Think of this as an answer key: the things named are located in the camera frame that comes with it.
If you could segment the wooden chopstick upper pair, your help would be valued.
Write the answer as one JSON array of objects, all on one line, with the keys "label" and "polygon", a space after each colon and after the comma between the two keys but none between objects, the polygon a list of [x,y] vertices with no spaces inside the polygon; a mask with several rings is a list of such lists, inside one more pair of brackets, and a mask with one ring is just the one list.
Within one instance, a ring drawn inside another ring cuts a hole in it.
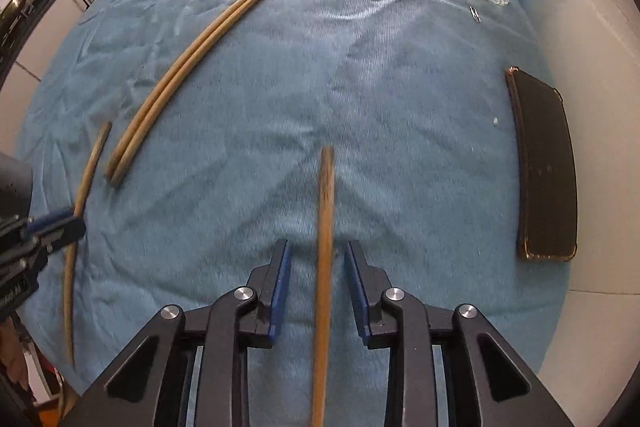
[{"label": "wooden chopstick upper pair", "polygon": [[171,97],[213,45],[259,0],[235,0],[175,60],[146,97],[107,161],[105,178],[119,186],[142,142]]}]

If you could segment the blue table cloth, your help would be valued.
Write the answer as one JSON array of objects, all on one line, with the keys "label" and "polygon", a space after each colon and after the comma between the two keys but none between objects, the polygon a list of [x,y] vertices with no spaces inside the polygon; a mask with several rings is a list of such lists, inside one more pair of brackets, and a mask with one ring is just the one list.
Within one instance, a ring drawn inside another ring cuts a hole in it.
[{"label": "blue table cloth", "polygon": [[[73,202],[102,124],[111,121],[116,144],[171,63],[233,1],[96,0],[53,57],[17,139],[15,155],[34,173],[34,215]],[[424,303],[473,303],[539,369],[570,269],[516,254],[512,66],[552,78],[517,3],[262,0],[186,78],[122,184],[94,178],[75,271],[75,365],[61,254],[21,307],[26,329],[83,392],[161,307],[213,303],[287,239],[282,333],[248,356],[250,421],[306,425],[317,182],[329,145],[337,246],[326,423],[384,421],[388,355],[358,336],[347,239]]]}]

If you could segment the paper clip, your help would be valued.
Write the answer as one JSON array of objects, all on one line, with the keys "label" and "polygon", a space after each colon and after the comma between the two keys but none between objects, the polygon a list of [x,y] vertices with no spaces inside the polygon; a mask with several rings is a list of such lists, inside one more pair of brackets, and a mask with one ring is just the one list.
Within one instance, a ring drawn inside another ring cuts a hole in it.
[{"label": "paper clip", "polygon": [[469,6],[469,12],[473,20],[475,20],[479,24],[482,22],[482,19],[480,18],[480,13],[477,12],[477,9],[475,9],[474,6],[472,5]]}]

